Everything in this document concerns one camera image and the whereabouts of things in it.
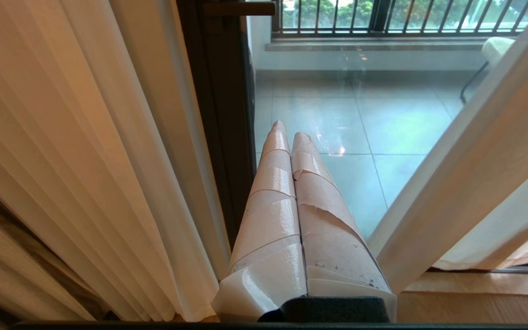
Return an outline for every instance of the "trees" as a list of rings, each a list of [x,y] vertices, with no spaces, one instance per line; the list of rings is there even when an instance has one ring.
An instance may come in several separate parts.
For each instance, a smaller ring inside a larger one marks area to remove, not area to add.
[[[427,29],[436,29],[440,26],[441,21],[445,15],[446,9],[451,0],[434,0],[433,6],[429,13],[427,21]],[[459,25],[459,21],[468,5],[469,0],[452,0],[452,6],[445,21],[446,29],[453,29]],[[468,10],[467,18],[464,24],[471,23],[474,25],[482,12],[488,0],[474,0]],[[301,27],[314,28],[317,19],[317,2],[319,2],[319,27],[331,28],[333,27],[333,20],[335,17],[335,0],[301,0]],[[507,0],[492,0],[484,22],[494,23],[505,7]],[[513,22],[522,10],[526,0],[513,0],[510,10],[505,15],[505,22]],[[299,0],[284,0],[284,8],[294,8],[294,10],[283,10],[283,25],[286,28],[297,27],[298,21],[298,7]],[[408,9],[411,0],[396,0],[394,10],[392,11],[392,18],[390,19],[390,29],[401,29],[407,19]],[[423,25],[429,0],[415,0],[411,16],[409,17],[408,29],[417,29]],[[367,28],[369,27],[369,19],[372,13],[373,0],[358,0],[356,6],[356,20],[354,27]],[[350,2],[346,6],[339,6],[337,10],[336,27],[349,28],[352,24],[352,17],[354,14],[354,3]],[[525,21],[528,21],[528,11],[525,15]]]

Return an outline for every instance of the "door handle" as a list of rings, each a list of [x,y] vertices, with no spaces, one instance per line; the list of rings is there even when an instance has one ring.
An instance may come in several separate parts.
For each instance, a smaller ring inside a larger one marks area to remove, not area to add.
[[[210,2],[203,4],[205,17],[274,16],[276,2]]]

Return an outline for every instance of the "balcony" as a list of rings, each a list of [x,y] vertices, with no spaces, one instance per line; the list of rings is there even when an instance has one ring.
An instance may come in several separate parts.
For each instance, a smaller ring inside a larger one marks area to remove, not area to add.
[[[276,120],[291,140],[312,136],[366,238],[461,115],[484,42],[519,38],[528,25],[528,0],[278,4],[276,17],[247,19],[256,158]],[[467,100],[495,65],[476,75]]]

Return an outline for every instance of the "balcony floor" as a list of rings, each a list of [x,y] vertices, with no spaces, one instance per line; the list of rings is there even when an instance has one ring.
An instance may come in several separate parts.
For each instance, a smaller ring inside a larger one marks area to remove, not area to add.
[[[368,238],[461,111],[459,93],[471,75],[258,72],[256,159],[274,121],[284,121],[291,145],[296,132],[309,134]]]

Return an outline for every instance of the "balcony railing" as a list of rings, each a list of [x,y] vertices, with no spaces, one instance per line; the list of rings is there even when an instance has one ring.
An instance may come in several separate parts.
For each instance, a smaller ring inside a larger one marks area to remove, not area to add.
[[[514,36],[528,0],[275,0],[273,37]]]

